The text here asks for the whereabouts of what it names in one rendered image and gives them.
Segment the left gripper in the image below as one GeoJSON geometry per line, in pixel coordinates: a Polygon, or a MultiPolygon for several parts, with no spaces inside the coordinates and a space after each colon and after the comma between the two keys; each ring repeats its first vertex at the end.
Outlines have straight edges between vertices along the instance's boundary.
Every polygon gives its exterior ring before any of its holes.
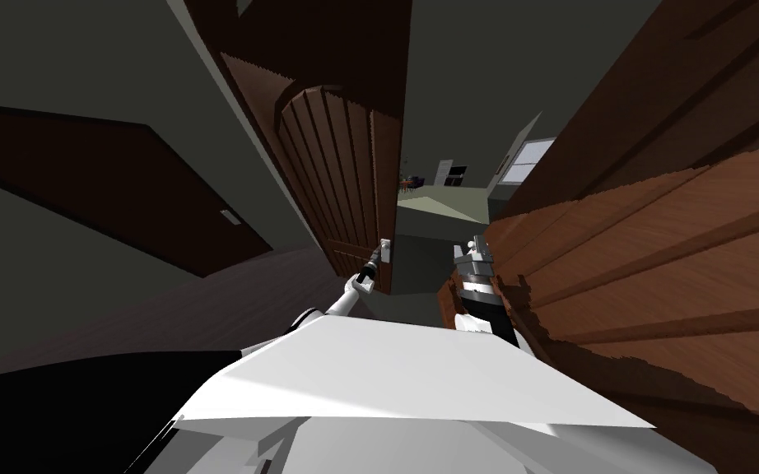
{"type": "Polygon", "coordinates": [[[367,264],[361,268],[359,273],[359,285],[360,286],[373,286],[376,281],[376,274],[381,262],[382,250],[376,249],[367,264]]]}

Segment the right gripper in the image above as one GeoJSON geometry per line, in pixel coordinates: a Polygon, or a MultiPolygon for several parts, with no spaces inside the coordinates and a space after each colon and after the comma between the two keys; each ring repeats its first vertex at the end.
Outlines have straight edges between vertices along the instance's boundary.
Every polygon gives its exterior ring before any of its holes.
{"type": "Polygon", "coordinates": [[[493,259],[483,235],[475,235],[474,242],[454,246],[454,263],[462,277],[494,277],[493,259]]]}

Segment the bright window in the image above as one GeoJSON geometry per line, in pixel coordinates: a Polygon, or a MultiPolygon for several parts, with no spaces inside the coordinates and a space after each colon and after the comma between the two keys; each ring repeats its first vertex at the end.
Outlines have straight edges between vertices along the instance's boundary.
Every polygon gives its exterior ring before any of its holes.
{"type": "Polygon", "coordinates": [[[534,167],[546,155],[547,150],[556,140],[554,137],[526,141],[517,151],[507,171],[503,173],[498,184],[519,185],[523,183],[534,167]]]}

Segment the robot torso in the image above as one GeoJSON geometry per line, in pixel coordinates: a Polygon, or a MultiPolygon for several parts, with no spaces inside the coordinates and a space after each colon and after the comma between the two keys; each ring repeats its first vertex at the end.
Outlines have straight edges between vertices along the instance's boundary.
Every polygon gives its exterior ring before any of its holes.
{"type": "Polygon", "coordinates": [[[125,474],[718,474],[483,332],[324,315],[243,351],[125,474]]]}

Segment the brown arched panel door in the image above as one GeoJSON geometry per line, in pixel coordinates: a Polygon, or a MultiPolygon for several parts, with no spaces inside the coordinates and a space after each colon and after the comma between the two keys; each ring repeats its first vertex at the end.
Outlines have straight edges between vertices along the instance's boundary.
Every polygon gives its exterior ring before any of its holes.
{"type": "Polygon", "coordinates": [[[413,0],[184,0],[337,275],[392,239],[413,0]]]}

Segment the brown wooden panelled door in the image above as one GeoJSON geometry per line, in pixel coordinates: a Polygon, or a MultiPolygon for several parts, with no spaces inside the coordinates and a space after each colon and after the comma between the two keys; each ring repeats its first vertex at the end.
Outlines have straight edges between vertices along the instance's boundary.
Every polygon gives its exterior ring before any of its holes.
{"type": "Polygon", "coordinates": [[[759,474],[759,0],[661,0],[484,235],[536,356],[759,474]]]}

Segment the dark brown plain door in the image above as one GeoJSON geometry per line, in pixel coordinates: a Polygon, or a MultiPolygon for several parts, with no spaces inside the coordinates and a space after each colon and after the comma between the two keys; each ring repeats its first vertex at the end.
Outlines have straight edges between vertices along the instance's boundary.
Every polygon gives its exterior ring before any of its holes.
{"type": "Polygon", "coordinates": [[[140,123],[0,106],[0,189],[196,277],[271,250],[140,123]]]}

